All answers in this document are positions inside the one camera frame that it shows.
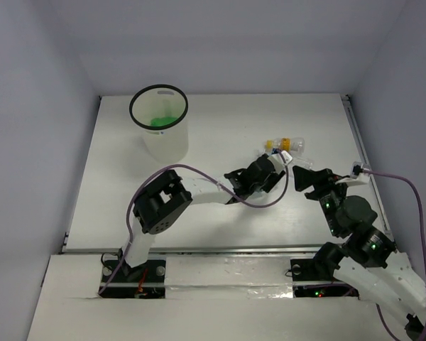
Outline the clear bottle blue label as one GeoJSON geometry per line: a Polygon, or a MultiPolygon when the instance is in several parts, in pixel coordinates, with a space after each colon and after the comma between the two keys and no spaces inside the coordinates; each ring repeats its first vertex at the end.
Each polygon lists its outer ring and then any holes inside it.
{"type": "MultiPolygon", "coordinates": [[[[275,152],[275,150],[273,151],[273,152],[270,152],[270,153],[262,153],[262,154],[260,154],[260,156],[264,156],[264,157],[266,157],[266,158],[268,158],[269,159],[269,157],[273,154],[275,152]]],[[[299,155],[296,155],[296,154],[293,154],[293,153],[290,153],[290,152],[288,152],[292,157],[293,157],[293,161],[292,161],[292,163],[288,166],[288,167],[284,167],[284,168],[279,168],[279,167],[277,167],[277,168],[275,168],[275,171],[277,172],[277,173],[279,173],[279,172],[281,172],[281,171],[284,171],[286,168],[290,171],[291,169],[292,169],[292,167],[293,166],[301,166],[301,167],[303,167],[303,168],[306,168],[306,169],[312,169],[312,166],[313,166],[313,161],[312,160],[310,160],[310,159],[308,159],[308,158],[304,158],[304,157],[302,157],[302,156],[299,156],[299,155]]]]}

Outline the clear bottle yellow cap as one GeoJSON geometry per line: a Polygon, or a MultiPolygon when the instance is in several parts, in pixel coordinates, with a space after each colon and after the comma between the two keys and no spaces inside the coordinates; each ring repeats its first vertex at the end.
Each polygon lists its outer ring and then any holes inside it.
{"type": "Polygon", "coordinates": [[[305,140],[301,137],[270,139],[263,143],[263,147],[266,151],[280,149],[281,151],[303,153],[305,150],[305,140]]]}

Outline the green plastic bottle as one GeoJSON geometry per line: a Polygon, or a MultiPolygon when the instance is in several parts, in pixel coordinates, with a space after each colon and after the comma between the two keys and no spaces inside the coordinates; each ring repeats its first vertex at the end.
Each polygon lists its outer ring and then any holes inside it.
{"type": "Polygon", "coordinates": [[[163,129],[175,123],[177,120],[178,120],[177,117],[172,117],[172,116],[155,117],[151,119],[151,126],[157,129],[163,129]]]}

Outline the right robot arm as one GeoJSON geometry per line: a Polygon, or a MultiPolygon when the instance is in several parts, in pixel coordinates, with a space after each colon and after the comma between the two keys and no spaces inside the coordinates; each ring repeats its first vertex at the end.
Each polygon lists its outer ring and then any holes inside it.
{"type": "Polygon", "coordinates": [[[299,286],[350,286],[390,313],[411,340],[426,340],[426,274],[418,276],[408,255],[374,227],[378,214],[368,201],[347,193],[374,174],[363,163],[355,163],[346,176],[328,168],[293,167],[295,190],[319,203],[332,236],[344,243],[327,242],[311,259],[293,259],[290,274],[299,286]]]}

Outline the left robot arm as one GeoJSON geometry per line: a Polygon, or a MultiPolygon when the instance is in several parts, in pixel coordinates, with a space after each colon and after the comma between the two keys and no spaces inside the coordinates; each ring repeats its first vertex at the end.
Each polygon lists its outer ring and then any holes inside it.
{"type": "Polygon", "coordinates": [[[192,166],[166,166],[145,180],[126,211],[129,238],[121,248],[118,271],[129,281],[139,278],[155,237],[171,227],[191,205],[242,203],[251,208],[267,208],[279,202],[284,193],[269,204],[253,204],[251,197],[267,195],[282,178],[289,178],[293,157],[287,151],[263,154],[247,168],[213,178],[192,166]]]}

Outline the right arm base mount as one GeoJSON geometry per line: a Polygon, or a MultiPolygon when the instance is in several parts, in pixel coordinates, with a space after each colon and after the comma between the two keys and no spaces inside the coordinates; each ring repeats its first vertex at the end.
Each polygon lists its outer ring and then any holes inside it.
{"type": "Polygon", "coordinates": [[[291,259],[285,275],[292,279],[295,298],[359,297],[357,289],[317,269],[313,259],[291,259]]]}

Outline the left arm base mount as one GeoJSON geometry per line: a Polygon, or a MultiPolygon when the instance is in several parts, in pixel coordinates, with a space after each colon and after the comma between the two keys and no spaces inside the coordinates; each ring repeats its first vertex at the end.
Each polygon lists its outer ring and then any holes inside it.
{"type": "Polygon", "coordinates": [[[134,270],[124,269],[125,264],[118,270],[109,285],[109,280],[119,264],[117,254],[102,254],[102,278],[99,284],[99,296],[117,299],[163,299],[165,298],[165,259],[149,259],[145,264],[134,270]]]}

